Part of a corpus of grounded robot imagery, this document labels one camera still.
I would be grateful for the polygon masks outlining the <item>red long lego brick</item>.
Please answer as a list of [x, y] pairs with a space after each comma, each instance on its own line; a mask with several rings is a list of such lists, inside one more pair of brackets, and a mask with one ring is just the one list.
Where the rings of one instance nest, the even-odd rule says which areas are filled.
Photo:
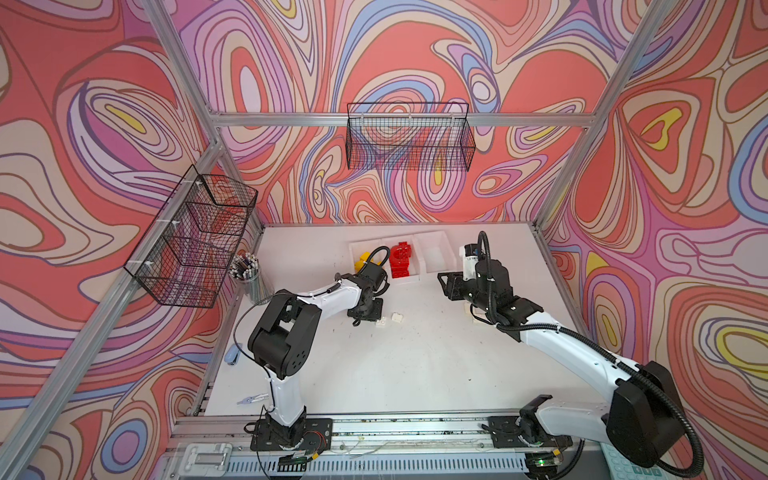
[[397, 267], [397, 268], [393, 267], [392, 268], [392, 277], [395, 278], [395, 279], [397, 279], [397, 278], [405, 278], [405, 277], [409, 277], [409, 276], [410, 276], [410, 272], [405, 267]]

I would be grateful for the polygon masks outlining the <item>yellow tall lego brick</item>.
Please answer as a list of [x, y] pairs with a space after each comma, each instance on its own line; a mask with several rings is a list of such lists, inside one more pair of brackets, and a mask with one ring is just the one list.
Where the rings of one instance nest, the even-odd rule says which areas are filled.
[[363, 268], [365, 263], [369, 260], [369, 257], [370, 257], [369, 252], [365, 252], [359, 257], [359, 259], [354, 264], [354, 269], [356, 272], [360, 271]]

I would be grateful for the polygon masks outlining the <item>red arch lego piece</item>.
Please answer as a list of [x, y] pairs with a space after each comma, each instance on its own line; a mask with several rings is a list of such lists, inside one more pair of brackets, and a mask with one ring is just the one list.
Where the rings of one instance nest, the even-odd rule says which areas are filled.
[[399, 242], [390, 249], [390, 265], [393, 269], [408, 269], [412, 257], [412, 246], [406, 242]]

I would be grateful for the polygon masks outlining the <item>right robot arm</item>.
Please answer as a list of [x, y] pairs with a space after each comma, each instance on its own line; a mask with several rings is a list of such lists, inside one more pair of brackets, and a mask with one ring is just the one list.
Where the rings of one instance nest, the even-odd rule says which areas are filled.
[[497, 260], [482, 259], [469, 270], [442, 272], [437, 279], [446, 298], [481, 310], [482, 322], [546, 354], [601, 397], [597, 403], [579, 403], [541, 394], [519, 410], [507, 435], [531, 445], [577, 437], [608, 443], [640, 467], [658, 467], [680, 478], [703, 472], [702, 441], [666, 367], [612, 353], [565, 327], [540, 305], [516, 295]]

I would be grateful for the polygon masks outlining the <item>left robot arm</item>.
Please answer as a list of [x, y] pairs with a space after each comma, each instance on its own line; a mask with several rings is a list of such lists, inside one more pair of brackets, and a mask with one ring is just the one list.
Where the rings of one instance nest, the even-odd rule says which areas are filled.
[[255, 362], [268, 374], [271, 420], [292, 428], [305, 416], [295, 376], [309, 358], [320, 323], [342, 313], [355, 327], [379, 321], [388, 288], [384, 267], [367, 262], [358, 272], [338, 274], [331, 285], [313, 292], [275, 292], [247, 341]]

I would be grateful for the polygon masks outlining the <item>white three-compartment bin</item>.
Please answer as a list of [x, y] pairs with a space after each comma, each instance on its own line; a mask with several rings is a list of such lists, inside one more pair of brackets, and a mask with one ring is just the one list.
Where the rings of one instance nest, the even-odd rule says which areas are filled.
[[[400, 243], [405, 243], [411, 248], [411, 256], [408, 262], [408, 275], [395, 278], [391, 270], [391, 261], [395, 258], [395, 248]], [[380, 246], [387, 246], [391, 251], [389, 261], [383, 268], [393, 286], [435, 280], [438, 273], [458, 270], [457, 254], [444, 231], [399, 234], [353, 241], [348, 244], [353, 270], [359, 269], [362, 262], [361, 256], [371, 254]]]

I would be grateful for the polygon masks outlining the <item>clear cup of pens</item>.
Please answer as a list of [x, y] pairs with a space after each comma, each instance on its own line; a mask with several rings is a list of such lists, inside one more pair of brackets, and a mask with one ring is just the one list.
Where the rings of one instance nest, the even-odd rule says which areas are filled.
[[253, 253], [235, 255], [229, 266], [229, 276], [243, 288], [254, 305], [262, 305], [270, 300], [272, 291]]

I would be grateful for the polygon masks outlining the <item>blue stapler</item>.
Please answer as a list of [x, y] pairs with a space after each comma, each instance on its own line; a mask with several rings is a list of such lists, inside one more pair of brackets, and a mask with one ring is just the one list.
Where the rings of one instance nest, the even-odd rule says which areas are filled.
[[239, 343], [235, 342], [228, 347], [223, 357], [223, 361], [227, 365], [234, 366], [238, 363], [241, 357], [241, 354], [242, 354], [242, 347], [240, 346]]

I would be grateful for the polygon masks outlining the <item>teal calculator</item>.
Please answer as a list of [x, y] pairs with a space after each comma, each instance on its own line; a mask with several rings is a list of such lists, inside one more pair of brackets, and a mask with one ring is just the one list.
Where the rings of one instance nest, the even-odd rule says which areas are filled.
[[645, 468], [635, 465], [607, 443], [600, 443], [600, 448], [613, 480], [667, 479], [665, 472], [658, 467]]

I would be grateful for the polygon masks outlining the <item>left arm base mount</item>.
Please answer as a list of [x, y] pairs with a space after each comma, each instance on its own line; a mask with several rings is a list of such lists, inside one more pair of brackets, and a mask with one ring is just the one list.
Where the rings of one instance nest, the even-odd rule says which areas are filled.
[[291, 426], [284, 426], [264, 413], [256, 421], [245, 424], [243, 430], [251, 436], [252, 451], [314, 454], [331, 448], [333, 427], [332, 418], [307, 417], [306, 412], [302, 412]]

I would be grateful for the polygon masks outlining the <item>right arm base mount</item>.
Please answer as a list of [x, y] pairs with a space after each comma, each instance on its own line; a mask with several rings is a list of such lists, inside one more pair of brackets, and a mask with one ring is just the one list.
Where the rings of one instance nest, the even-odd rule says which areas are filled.
[[490, 416], [480, 428], [491, 436], [495, 448], [567, 449], [573, 445], [572, 438], [547, 433], [536, 417], [538, 409], [551, 399], [551, 395], [539, 395], [522, 407], [516, 415]]

